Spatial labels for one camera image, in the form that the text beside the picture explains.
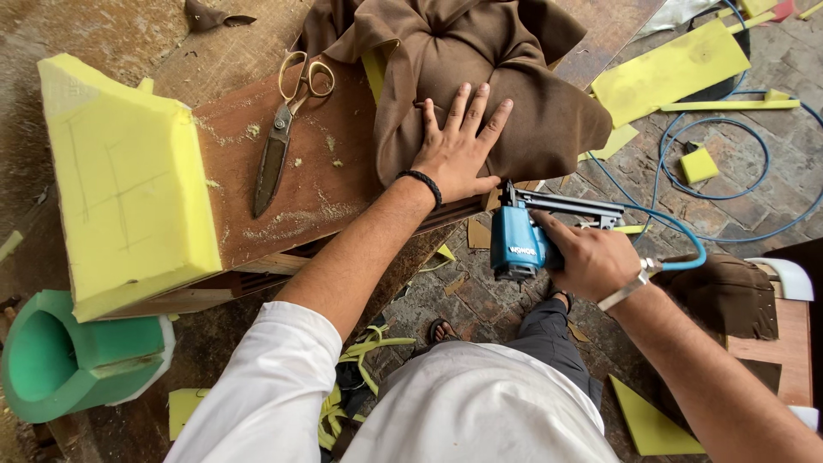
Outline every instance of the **person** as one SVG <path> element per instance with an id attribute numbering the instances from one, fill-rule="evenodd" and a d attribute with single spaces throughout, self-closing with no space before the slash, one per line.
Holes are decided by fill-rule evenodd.
<path id="1" fill-rule="evenodd" d="M 442 130 L 425 101 L 425 139 L 412 166 L 425 177 L 398 178 L 263 304 L 167 462 L 319 461 L 320 406 L 342 341 L 435 206 L 425 178 L 443 203 L 500 183 L 476 175 L 514 103 L 504 101 L 480 130 L 490 88 L 481 84 L 466 111 L 471 91 L 460 86 Z M 600 302 L 638 277 L 639 256 L 625 235 L 534 217 L 565 257 L 565 268 L 551 271 L 558 288 Z M 534 323 L 521 329 L 519 344 L 451 340 L 411 359 L 380 386 L 342 461 L 618 461 L 592 400 L 597 387 L 577 368 L 579 357 L 558 347 L 565 306 L 559 292 L 527 316 Z M 821 460 L 815 433 L 661 289 L 646 284 L 607 313 L 658 370 L 713 461 Z M 435 337 L 453 331 L 441 324 Z M 543 355 L 552 349 L 559 351 Z M 577 375 L 563 373 L 574 368 Z"/>

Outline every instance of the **shirt sleeve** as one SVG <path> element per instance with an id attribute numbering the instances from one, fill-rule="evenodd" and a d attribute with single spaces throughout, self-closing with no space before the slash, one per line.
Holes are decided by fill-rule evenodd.
<path id="1" fill-rule="evenodd" d="M 320 461 L 320 406 L 342 341 L 331 322 L 289 302 L 263 304 L 166 463 Z"/>

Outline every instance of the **brass scissor handle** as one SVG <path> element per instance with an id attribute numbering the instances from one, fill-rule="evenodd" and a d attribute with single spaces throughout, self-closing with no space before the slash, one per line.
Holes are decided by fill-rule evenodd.
<path id="1" fill-rule="evenodd" d="M 291 93 L 291 95 L 287 95 L 283 91 L 283 74 L 289 67 L 300 62 L 303 63 L 303 67 L 300 70 L 300 80 L 297 81 L 294 92 Z M 327 84 L 326 91 L 320 92 L 314 88 L 314 76 L 318 73 L 324 74 L 328 77 L 329 83 Z M 303 102 L 309 98 L 324 98 L 329 96 L 334 90 L 334 74 L 332 73 L 332 69 L 319 61 L 309 64 L 309 57 L 305 52 L 295 51 L 294 53 L 286 56 L 283 60 L 283 64 L 280 66 L 280 76 L 277 78 L 277 85 L 280 87 L 280 94 L 283 96 L 283 99 L 286 100 L 286 103 L 290 103 L 300 93 L 300 89 L 304 84 L 308 87 L 308 91 L 293 106 L 289 107 L 289 112 L 291 112 L 292 115 L 294 115 Z"/>

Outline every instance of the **scissors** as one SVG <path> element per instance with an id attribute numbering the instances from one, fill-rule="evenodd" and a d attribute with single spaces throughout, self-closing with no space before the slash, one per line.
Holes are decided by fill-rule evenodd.
<path id="1" fill-rule="evenodd" d="M 283 74 L 293 64 L 303 63 L 300 70 L 300 79 L 297 81 L 294 92 L 287 95 L 283 91 Z M 318 73 L 325 74 L 328 77 L 327 90 L 324 92 L 317 91 L 314 88 L 313 79 Z M 300 91 L 303 86 L 307 87 L 307 92 L 298 99 Z M 257 184 L 254 187 L 254 204 L 252 217 L 260 217 L 268 206 L 272 203 L 277 188 L 280 186 L 280 178 L 283 177 L 283 167 L 286 164 L 286 153 L 289 150 L 289 141 L 291 140 L 291 121 L 297 110 L 309 98 L 325 98 L 331 95 L 334 90 L 334 74 L 332 70 L 323 63 L 315 61 L 309 64 L 309 57 L 305 52 L 296 51 L 289 54 L 283 60 L 280 66 L 280 76 L 277 78 L 277 86 L 280 88 L 280 94 L 283 96 L 283 104 L 277 108 L 274 116 L 274 123 L 272 129 L 268 132 L 268 139 L 266 146 L 263 147 L 263 157 L 260 159 L 260 168 L 258 170 Z"/>

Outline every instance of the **scissor blade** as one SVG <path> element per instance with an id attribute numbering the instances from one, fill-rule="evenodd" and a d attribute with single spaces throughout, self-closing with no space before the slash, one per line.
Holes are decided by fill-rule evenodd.
<path id="1" fill-rule="evenodd" d="M 260 217 L 266 212 L 274 195 L 277 194 L 288 146 L 288 139 L 284 142 L 277 138 L 269 138 L 267 141 L 266 151 L 260 160 L 257 186 L 254 189 L 253 218 Z"/>

